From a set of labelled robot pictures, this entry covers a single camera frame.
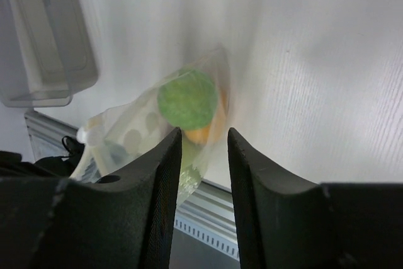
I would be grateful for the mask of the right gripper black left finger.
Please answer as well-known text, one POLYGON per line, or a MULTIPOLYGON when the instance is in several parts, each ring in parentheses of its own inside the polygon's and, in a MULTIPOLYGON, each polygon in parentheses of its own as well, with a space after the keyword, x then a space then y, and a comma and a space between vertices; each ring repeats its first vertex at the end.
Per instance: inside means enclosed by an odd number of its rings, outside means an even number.
POLYGON ((97 183, 1 178, 2 268, 167 268, 182 134, 97 183))

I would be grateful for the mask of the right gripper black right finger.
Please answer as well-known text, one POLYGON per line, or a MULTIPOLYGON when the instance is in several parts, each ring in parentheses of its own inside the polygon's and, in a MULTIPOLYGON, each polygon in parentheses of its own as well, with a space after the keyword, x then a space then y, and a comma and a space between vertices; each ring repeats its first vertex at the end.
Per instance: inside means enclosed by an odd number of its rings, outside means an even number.
POLYGON ((401 268, 402 185, 297 176, 227 136, 242 268, 401 268))

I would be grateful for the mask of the orange toy lemon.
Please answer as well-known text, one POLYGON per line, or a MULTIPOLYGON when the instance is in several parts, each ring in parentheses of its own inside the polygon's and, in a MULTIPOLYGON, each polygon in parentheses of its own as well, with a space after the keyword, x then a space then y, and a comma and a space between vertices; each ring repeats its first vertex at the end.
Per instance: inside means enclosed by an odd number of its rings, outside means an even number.
POLYGON ((225 132, 227 123, 227 94, 220 90, 220 99, 212 121, 204 128, 185 130, 184 134, 192 143, 206 145, 217 142, 225 132))

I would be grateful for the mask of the green toy fruit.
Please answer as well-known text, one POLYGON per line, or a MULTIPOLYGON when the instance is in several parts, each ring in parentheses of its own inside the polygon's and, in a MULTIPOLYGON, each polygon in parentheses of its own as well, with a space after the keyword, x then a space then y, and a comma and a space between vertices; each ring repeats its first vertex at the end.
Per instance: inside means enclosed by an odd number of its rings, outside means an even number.
POLYGON ((173 127, 183 130, 201 129, 215 115, 218 91, 206 72, 183 69, 159 88, 157 105, 161 115, 173 127))

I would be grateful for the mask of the clear zip top bag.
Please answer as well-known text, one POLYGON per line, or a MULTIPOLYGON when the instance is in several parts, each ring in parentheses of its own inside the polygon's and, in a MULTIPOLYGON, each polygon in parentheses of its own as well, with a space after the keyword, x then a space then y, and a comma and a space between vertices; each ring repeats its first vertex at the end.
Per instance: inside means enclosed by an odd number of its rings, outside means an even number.
MULTIPOLYGON (((161 115, 157 105, 157 93, 163 84, 174 79, 183 69, 206 72, 216 85, 218 103, 220 102, 220 90, 223 90, 227 94, 229 107, 230 67, 227 52, 222 46, 219 46, 198 60, 186 64, 166 76, 134 101, 109 108, 89 118, 77 131, 76 139, 84 144, 85 148, 71 178, 83 183, 94 183, 149 152, 176 128, 161 115)), ((217 142, 206 145, 193 143, 201 149, 202 179, 208 170, 212 152, 222 137, 217 142)))

